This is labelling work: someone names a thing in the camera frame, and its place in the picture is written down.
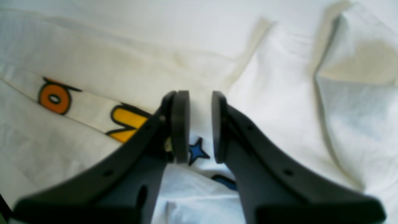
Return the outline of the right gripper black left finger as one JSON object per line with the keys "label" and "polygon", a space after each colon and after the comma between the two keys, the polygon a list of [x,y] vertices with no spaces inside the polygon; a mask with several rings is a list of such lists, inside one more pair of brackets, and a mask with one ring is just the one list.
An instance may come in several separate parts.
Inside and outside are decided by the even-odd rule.
{"label": "right gripper black left finger", "polygon": [[190,97],[166,94],[158,110],[114,153],[14,208],[14,224],[149,224],[168,163],[187,163]]}

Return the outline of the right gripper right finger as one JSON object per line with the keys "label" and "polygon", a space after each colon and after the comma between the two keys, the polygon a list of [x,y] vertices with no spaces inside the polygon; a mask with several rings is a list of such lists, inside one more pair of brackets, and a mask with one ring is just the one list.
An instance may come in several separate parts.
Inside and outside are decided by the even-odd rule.
{"label": "right gripper right finger", "polygon": [[248,224],[381,224],[381,202],[314,173],[213,91],[214,155],[233,173]]}

